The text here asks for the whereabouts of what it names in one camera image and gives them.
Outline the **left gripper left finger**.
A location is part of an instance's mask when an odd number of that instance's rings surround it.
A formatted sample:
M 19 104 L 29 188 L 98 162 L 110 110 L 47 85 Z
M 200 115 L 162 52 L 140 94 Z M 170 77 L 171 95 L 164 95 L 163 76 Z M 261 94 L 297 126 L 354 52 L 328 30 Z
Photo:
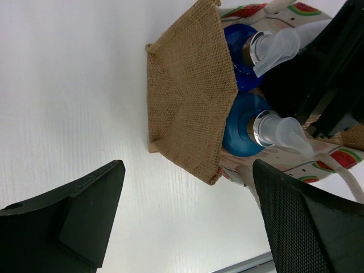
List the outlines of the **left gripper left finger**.
M 125 178 L 121 160 L 1 209 L 1 272 L 96 272 Z

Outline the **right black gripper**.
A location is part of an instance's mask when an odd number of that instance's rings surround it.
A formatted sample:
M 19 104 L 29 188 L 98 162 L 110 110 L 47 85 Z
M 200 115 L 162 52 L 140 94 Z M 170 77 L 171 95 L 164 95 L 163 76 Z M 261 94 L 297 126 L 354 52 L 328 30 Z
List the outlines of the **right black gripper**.
M 346 1 L 327 27 L 294 59 L 270 70 L 261 91 L 271 108 L 307 132 L 332 138 L 363 123 L 363 1 Z

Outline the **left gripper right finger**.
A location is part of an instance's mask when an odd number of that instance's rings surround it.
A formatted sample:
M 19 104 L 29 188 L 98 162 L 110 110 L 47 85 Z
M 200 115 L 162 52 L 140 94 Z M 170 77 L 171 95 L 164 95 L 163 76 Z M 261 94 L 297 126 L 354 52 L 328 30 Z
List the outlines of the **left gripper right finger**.
M 277 272 L 363 272 L 363 204 L 259 159 L 253 178 Z

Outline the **white square bottle grey cap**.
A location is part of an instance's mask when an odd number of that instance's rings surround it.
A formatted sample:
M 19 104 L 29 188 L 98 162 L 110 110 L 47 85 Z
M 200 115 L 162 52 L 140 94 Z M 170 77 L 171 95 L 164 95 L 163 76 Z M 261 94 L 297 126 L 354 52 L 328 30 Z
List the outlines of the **white square bottle grey cap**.
M 300 49 L 303 49 L 314 41 L 331 21 L 331 19 L 320 20 L 295 27 L 295 31 L 300 38 Z

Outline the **dark blue pump bottle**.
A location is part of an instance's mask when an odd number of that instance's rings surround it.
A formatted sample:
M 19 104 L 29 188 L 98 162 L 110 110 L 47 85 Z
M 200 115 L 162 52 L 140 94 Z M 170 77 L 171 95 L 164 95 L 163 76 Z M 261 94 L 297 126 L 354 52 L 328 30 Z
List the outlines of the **dark blue pump bottle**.
M 232 24 L 224 28 L 224 34 L 240 92 L 258 87 L 269 70 L 293 59 L 300 49 L 300 38 L 293 28 L 274 34 Z

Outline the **watermelon print canvas bag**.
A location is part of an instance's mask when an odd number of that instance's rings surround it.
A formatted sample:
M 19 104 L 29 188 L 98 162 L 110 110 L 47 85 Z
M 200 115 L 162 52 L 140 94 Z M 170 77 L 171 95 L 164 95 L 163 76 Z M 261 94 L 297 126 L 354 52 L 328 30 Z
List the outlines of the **watermelon print canvas bag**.
M 307 129 L 319 116 L 310 116 L 301 125 L 314 150 L 309 159 L 276 146 L 249 157 L 232 155 L 222 147 L 226 119 L 238 93 L 253 93 L 266 100 L 261 91 L 264 79 L 248 92 L 238 90 L 224 28 L 245 24 L 276 34 L 334 17 L 296 1 L 230 10 L 221 9 L 219 1 L 197 1 L 156 42 L 146 46 L 150 151 L 207 184 L 225 176 L 248 187 L 252 194 L 257 192 L 253 178 L 257 159 L 304 183 L 317 183 L 336 173 L 355 200 L 363 202 L 363 189 L 349 171 L 363 161 L 363 123 L 332 138 L 314 138 Z

